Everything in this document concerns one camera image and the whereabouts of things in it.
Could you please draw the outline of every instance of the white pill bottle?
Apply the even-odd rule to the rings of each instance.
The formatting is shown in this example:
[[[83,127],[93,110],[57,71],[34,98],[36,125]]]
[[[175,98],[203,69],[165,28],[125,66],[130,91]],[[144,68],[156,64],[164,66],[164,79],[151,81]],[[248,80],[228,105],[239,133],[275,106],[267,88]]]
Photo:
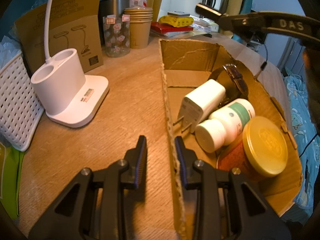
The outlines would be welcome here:
[[[208,153],[232,143],[243,131],[250,119],[255,117],[251,103],[238,98],[210,114],[209,119],[198,124],[195,135],[198,144]]]

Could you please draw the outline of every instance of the plastic bag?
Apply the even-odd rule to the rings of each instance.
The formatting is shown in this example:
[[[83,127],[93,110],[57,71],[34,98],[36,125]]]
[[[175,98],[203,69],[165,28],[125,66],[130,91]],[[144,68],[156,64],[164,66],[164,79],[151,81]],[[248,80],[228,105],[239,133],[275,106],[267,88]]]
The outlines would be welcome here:
[[[20,44],[4,36],[0,42],[0,70],[11,60],[19,50],[21,49]]]

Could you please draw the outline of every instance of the pink label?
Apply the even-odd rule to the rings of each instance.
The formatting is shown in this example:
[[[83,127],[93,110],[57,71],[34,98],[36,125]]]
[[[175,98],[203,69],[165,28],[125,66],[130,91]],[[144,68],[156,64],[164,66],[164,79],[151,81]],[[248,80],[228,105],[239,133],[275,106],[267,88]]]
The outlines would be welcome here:
[[[123,21],[123,22],[130,21],[130,15],[129,15],[129,14],[124,14],[124,15],[122,15],[122,21]]]
[[[106,24],[115,24],[116,23],[116,18],[105,18]]]

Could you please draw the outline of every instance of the cardboard packaging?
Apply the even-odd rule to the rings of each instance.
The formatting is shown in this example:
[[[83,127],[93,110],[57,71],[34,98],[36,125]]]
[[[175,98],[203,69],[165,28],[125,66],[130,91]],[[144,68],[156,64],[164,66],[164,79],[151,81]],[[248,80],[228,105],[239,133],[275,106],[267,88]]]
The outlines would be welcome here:
[[[248,100],[256,115],[264,116],[276,124],[283,132],[288,147],[288,164],[285,170],[274,178],[259,182],[260,191],[279,216],[292,205],[293,199],[302,183],[302,167],[298,157],[297,144],[288,130],[284,112],[275,98],[272,98],[263,85],[254,80],[251,71],[240,61],[231,57],[225,48],[196,40],[160,40],[162,73],[164,81],[164,100],[167,114],[167,129],[171,144],[172,195],[174,203],[174,225],[181,239],[192,239],[196,193],[183,191],[180,182],[180,163],[174,146],[174,138],[182,136],[186,148],[195,151],[202,159],[216,167],[216,155],[206,154],[198,145],[194,134],[180,133],[181,126],[172,126],[177,119],[183,97],[194,88],[207,81],[211,71],[224,64],[235,64],[243,75],[249,88]],[[227,73],[223,72],[218,80],[228,92],[232,84]]]
[[[75,48],[84,72],[103,64],[98,27],[100,0],[53,0],[49,25],[49,51]],[[44,16],[47,4],[15,21],[28,65],[34,73],[45,61]]]

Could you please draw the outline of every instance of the black cable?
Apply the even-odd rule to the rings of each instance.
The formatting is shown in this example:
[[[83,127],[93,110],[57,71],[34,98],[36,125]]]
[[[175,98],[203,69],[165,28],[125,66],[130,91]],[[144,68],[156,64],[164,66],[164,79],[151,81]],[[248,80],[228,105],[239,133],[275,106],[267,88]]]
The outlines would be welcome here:
[[[261,74],[261,72],[266,68],[267,64],[268,64],[268,58],[269,58],[269,53],[268,53],[268,49],[265,43],[263,43],[265,49],[266,49],[266,60],[261,64],[260,66],[260,70],[258,71],[258,73],[254,76],[255,79],[258,78],[258,76]]]
[[[265,49],[266,49],[266,61],[268,61],[268,57],[269,57],[269,53],[268,53],[268,49],[265,43],[263,43]]]
[[[308,144],[306,145],[306,147],[304,148],[303,152],[301,153],[301,155],[299,156],[299,158],[304,154],[304,152],[306,151],[306,149],[308,148],[308,146],[310,145],[310,143],[312,143],[312,141],[317,137],[317,133],[315,134],[315,136],[311,139],[310,142],[308,142]]]

